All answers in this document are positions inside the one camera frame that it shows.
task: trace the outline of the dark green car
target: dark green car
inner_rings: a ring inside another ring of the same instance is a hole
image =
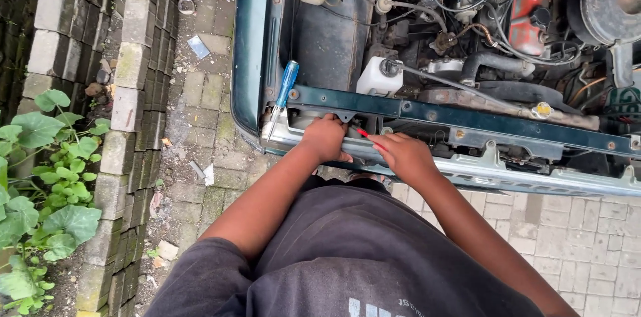
[[[641,197],[641,0],[532,1],[237,0],[236,127],[284,155],[332,112],[368,133],[419,138],[463,188]],[[375,57],[402,63],[403,88],[356,92]],[[267,142],[288,60],[300,63],[295,93]],[[354,163],[328,164],[393,178],[371,145],[350,130]]]

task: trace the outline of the engine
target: engine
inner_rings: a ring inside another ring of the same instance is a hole
[[[326,0],[295,15],[301,83],[357,91],[362,72],[378,70],[368,63],[385,59],[381,71],[402,67],[403,82],[393,92],[372,88],[378,95],[617,135],[641,132],[641,0]],[[337,56],[349,58],[335,62]],[[424,139],[435,155],[482,148],[454,141],[452,130],[383,126]],[[508,142],[499,149],[516,168],[538,173],[581,154]]]

